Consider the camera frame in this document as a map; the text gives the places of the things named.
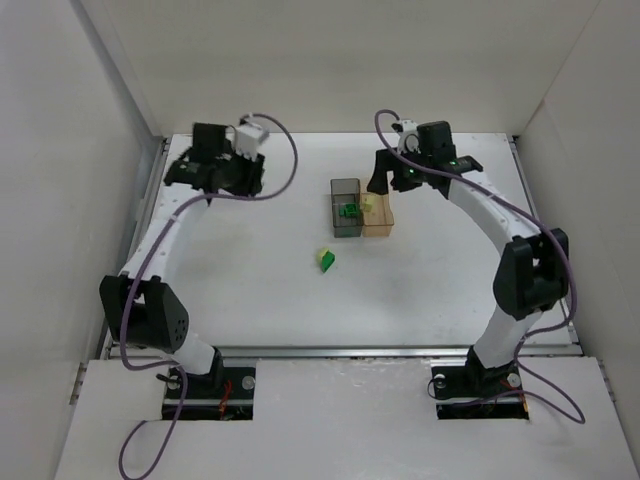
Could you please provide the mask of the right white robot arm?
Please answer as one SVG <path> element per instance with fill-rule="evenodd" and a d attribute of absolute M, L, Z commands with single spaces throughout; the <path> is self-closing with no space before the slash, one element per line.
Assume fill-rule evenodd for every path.
<path fill-rule="evenodd" d="M 427 184 L 465 212 L 500 255 L 492 284 L 495 311 L 464 365 L 433 368 L 435 397 L 498 395 L 518 372 L 515 356 L 526 333 L 569 291 L 563 262 L 568 237 L 561 229 L 540 227 L 500 193 L 475 158 L 458 155 L 448 122 L 397 118 L 392 128 L 398 143 L 377 151 L 368 192 L 385 195 Z"/>

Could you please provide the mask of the dark green square lego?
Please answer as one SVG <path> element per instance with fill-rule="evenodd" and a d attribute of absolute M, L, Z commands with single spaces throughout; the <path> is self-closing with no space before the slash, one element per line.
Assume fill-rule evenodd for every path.
<path fill-rule="evenodd" d="M 357 217 L 359 215 L 360 209 L 357 203 L 347 203 L 345 206 L 347 206 L 349 210 L 348 218 Z"/>

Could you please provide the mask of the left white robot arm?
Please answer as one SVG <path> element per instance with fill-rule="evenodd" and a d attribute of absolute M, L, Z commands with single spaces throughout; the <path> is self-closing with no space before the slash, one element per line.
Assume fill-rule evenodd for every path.
<path fill-rule="evenodd" d="M 159 203 L 131 258 L 105 276 L 99 294 L 111 335 L 124 347 L 163 352 L 187 373 L 212 379 L 217 349 L 190 329 L 189 314 L 170 286 L 189 237 L 211 204 L 209 194 L 254 197 L 262 190 L 261 145 L 269 132 L 243 120 L 233 128 L 196 123 L 192 143 L 166 169 Z"/>

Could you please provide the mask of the dark green curved lego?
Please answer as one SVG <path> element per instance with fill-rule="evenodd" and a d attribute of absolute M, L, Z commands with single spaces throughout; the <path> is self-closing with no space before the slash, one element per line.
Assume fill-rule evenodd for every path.
<path fill-rule="evenodd" d="M 327 250 L 320 255 L 319 267 L 322 273 L 325 273 L 335 262 L 335 255 L 333 252 Z"/>

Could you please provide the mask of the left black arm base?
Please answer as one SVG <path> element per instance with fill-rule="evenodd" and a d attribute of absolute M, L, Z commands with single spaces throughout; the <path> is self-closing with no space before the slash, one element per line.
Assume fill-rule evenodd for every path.
<path fill-rule="evenodd" d="M 228 361 L 217 354 L 209 374 L 188 374 L 188 383 L 184 386 L 178 369 L 170 367 L 167 374 L 156 375 L 165 384 L 161 418 L 171 420 L 185 394 L 179 420 L 252 420 L 256 373 L 255 362 Z"/>

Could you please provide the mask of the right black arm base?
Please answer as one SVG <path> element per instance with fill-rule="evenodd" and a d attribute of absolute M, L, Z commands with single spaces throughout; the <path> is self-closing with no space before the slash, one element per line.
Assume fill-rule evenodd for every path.
<path fill-rule="evenodd" d="M 522 380 L 513 360 L 485 368 L 472 349 L 463 363 L 431 364 L 427 393 L 439 420 L 528 420 Z"/>

